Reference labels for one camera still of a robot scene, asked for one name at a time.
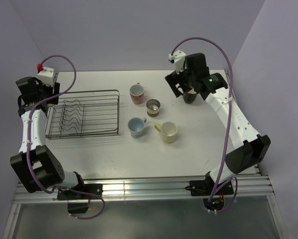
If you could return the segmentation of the black mug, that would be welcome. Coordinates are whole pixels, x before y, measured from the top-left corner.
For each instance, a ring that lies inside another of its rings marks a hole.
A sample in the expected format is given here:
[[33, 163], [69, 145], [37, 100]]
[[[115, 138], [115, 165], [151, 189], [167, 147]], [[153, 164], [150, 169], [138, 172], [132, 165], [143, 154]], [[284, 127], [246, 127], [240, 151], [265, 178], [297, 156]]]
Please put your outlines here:
[[197, 92], [195, 92], [194, 89], [190, 89], [188, 92], [185, 92], [181, 87], [177, 87], [177, 89], [179, 90], [184, 102], [186, 104], [191, 104], [195, 101], [195, 99], [197, 98]]

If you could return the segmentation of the aluminium mounting rail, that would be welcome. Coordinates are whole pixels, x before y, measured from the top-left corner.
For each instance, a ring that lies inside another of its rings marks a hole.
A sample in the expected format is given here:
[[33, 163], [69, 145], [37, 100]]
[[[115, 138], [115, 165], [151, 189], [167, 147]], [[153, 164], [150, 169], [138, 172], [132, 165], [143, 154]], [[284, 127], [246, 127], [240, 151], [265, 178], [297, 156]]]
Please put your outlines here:
[[[167, 177], [144, 179], [117, 179], [117, 180], [87, 180], [86, 184], [102, 184], [102, 197], [110, 201], [145, 201], [189, 199], [191, 194], [185, 190], [191, 180], [200, 180], [200, 177]], [[271, 196], [274, 189], [268, 176], [242, 175], [237, 177], [238, 197]], [[15, 204], [58, 203], [57, 192], [28, 193], [25, 187], [18, 184], [13, 199]]]

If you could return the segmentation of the pale yellow mug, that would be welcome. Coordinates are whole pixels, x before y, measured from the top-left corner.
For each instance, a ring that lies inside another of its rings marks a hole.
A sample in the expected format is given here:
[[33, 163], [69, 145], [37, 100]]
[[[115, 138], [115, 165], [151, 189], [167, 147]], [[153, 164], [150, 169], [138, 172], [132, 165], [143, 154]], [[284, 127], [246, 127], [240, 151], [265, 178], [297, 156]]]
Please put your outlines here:
[[155, 123], [154, 128], [159, 132], [161, 140], [164, 143], [173, 143], [178, 133], [178, 127], [173, 122], [165, 122], [163, 124]]

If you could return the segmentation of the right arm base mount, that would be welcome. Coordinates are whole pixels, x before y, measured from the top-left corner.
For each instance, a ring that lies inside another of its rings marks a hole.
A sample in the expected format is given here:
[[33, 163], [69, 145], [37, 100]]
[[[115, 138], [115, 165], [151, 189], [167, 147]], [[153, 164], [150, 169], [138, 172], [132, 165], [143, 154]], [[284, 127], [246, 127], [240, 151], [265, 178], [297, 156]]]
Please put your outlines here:
[[[212, 189], [213, 189], [214, 183], [210, 179], [204, 179], [204, 180], [191, 180], [189, 182], [189, 185], [185, 187], [185, 190], [189, 191], [192, 197], [197, 196], [206, 196], [209, 197]], [[215, 195], [233, 195], [234, 190], [232, 183], [229, 182], [225, 186], [223, 186], [218, 192], [215, 193]]]

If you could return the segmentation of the light blue mug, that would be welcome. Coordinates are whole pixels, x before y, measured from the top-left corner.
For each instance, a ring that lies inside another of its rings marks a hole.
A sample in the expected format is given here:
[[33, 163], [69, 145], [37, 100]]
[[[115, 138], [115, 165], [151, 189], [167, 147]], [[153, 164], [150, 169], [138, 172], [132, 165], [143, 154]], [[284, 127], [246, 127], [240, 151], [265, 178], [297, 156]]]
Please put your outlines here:
[[133, 138], [140, 138], [143, 134], [147, 118], [131, 118], [128, 122], [128, 129]]

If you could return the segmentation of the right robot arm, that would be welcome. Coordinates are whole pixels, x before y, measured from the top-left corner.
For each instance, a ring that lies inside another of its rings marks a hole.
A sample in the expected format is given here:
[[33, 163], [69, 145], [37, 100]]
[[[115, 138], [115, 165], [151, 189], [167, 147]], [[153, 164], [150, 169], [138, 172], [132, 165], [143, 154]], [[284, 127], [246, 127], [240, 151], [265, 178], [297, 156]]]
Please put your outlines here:
[[200, 94], [212, 107], [226, 129], [233, 144], [233, 150], [226, 154], [223, 165], [208, 172], [197, 185], [191, 184], [186, 190], [192, 196], [209, 196], [220, 189], [232, 194], [225, 181], [261, 162], [271, 144], [267, 135], [261, 136], [249, 123], [235, 99], [229, 95], [230, 87], [220, 73], [209, 72], [205, 55], [187, 55], [177, 50], [169, 55], [175, 70], [165, 77], [176, 97], [182, 96], [190, 104]]

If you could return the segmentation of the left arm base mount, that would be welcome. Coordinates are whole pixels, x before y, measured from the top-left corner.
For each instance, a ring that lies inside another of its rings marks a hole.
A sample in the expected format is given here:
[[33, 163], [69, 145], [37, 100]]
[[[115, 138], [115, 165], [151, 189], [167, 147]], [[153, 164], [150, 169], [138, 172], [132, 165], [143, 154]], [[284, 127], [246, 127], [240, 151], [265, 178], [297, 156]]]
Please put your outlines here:
[[[104, 211], [105, 201], [102, 198], [102, 193], [103, 184], [100, 183], [85, 184], [82, 189], [59, 187], [57, 200], [67, 201], [67, 211], [71, 217], [88, 220], [98, 217]], [[91, 200], [101, 200], [102, 207], [100, 211], [94, 216], [79, 216], [79, 214], [85, 214], [88, 211]]]

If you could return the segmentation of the pink patterned mug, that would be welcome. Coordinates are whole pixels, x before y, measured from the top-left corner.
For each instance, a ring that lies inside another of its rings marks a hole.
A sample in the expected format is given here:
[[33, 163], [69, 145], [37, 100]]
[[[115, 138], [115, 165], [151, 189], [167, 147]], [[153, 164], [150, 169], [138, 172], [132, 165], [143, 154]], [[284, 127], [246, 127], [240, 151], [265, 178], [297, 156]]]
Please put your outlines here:
[[136, 105], [141, 104], [144, 100], [144, 88], [140, 85], [140, 83], [131, 86], [129, 94], [133, 103]]

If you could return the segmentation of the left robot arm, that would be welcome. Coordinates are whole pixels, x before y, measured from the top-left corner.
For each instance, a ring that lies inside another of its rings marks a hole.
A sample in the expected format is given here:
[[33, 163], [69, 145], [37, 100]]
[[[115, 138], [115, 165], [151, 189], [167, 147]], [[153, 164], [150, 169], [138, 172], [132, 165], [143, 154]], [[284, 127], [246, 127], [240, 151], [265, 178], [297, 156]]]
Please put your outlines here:
[[87, 187], [80, 174], [66, 172], [46, 145], [45, 127], [50, 106], [58, 104], [60, 84], [56, 74], [24, 77], [16, 81], [20, 90], [17, 99], [18, 115], [23, 123], [19, 153], [10, 158], [10, 164], [29, 193], [57, 187], [69, 188], [75, 199], [85, 196]]

